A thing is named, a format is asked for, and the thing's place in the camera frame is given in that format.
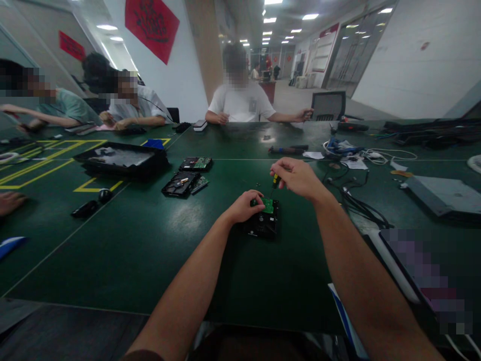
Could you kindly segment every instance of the green table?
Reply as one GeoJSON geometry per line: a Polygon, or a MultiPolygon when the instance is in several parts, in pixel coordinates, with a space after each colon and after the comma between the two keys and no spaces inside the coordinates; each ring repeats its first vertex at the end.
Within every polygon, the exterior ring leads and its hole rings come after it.
{"type": "MultiPolygon", "coordinates": [[[[365,123],[373,129],[383,124],[365,123]]],[[[270,192],[269,168],[280,156],[268,154],[268,148],[308,144],[310,150],[321,150],[329,131],[329,124],[312,122],[305,124],[304,130],[289,124],[233,123],[208,126],[201,133],[191,128],[173,136],[168,136],[170,127],[130,137],[101,132],[49,144],[53,149],[39,156],[51,159],[7,169],[0,166],[0,189],[20,185],[19,191],[32,198],[4,220],[0,230],[0,239],[31,238],[0,262],[0,295],[149,314],[215,219],[243,191],[270,192]],[[264,140],[265,135],[271,138],[264,140]],[[142,144],[147,138],[170,138],[165,146],[172,164],[148,183],[92,180],[71,160],[101,140],[142,144]],[[166,198],[160,191],[187,156],[214,159],[213,168],[205,175],[210,184],[185,200],[166,198]],[[103,187],[116,187],[111,202],[86,221],[70,216],[72,210],[95,199],[96,189],[103,187]]],[[[58,131],[49,130],[46,135],[55,133],[58,131]]],[[[7,131],[1,138],[11,136],[17,134],[7,131]]],[[[388,139],[376,141],[365,133],[339,133],[338,138],[365,147],[400,149],[388,139]]],[[[402,149],[419,156],[416,161],[399,162],[410,171],[458,178],[481,189],[481,177],[466,165],[466,159],[480,153],[479,145],[443,151],[402,149]]],[[[323,177],[331,169],[330,163],[313,160],[312,166],[323,177]]],[[[389,166],[367,165],[369,183],[353,190],[353,195],[382,211],[397,228],[442,231],[460,227],[440,221],[401,191],[399,183],[392,180],[389,166]]],[[[352,170],[350,175],[362,179],[364,171],[352,170]]],[[[241,227],[233,229],[207,319],[343,334],[327,287],[331,278],[313,208],[288,191],[277,190],[273,198],[281,207],[277,239],[256,239],[245,235],[241,227]]],[[[426,321],[425,328],[433,327],[428,324],[426,321]]]]}

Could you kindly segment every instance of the red banner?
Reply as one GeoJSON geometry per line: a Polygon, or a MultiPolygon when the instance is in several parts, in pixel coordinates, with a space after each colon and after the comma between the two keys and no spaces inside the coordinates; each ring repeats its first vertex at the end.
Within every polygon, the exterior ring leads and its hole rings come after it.
{"type": "Polygon", "coordinates": [[[179,19],[161,0],[127,0],[125,27],[166,65],[179,19]]]}
{"type": "Polygon", "coordinates": [[[75,59],[80,61],[85,58],[85,49],[82,45],[77,43],[67,34],[59,31],[60,49],[72,55],[75,59]]]}

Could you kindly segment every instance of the glass door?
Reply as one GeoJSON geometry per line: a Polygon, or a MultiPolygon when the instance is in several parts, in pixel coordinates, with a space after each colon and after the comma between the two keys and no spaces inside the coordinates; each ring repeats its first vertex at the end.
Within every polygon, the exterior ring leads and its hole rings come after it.
{"type": "Polygon", "coordinates": [[[382,33],[391,18],[393,6],[386,6],[342,27],[328,90],[345,91],[350,98],[367,68],[382,33]]]}

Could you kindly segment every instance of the white t-shirt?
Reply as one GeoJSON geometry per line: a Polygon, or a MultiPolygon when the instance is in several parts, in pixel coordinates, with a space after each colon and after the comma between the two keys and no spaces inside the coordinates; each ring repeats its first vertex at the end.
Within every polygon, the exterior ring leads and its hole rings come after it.
{"type": "Polygon", "coordinates": [[[139,111],[133,105],[126,103],[126,99],[112,99],[110,101],[109,113],[113,115],[115,122],[126,118],[146,118],[160,115],[164,117],[165,123],[172,123],[172,116],[152,89],[137,85],[137,96],[139,111]]]}
{"type": "Polygon", "coordinates": [[[258,78],[259,78],[259,73],[257,72],[257,69],[256,68],[252,69],[251,79],[257,80],[258,78]]]}
{"type": "Polygon", "coordinates": [[[229,114],[231,122],[259,121],[259,114],[268,119],[276,112],[264,89],[254,83],[241,89],[221,85],[214,93],[209,110],[215,114],[229,114]]]}

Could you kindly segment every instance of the green shirt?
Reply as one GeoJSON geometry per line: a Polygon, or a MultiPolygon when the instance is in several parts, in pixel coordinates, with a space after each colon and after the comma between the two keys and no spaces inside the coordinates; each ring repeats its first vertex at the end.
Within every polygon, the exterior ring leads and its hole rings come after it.
{"type": "Polygon", "coordinates": [[[39,104],[37,111],[47,115],[75,119],[82,124],[87,122],[100,124],[98,114],[81,97],[62,88],[57,88],[55,103],[39,104]]]}

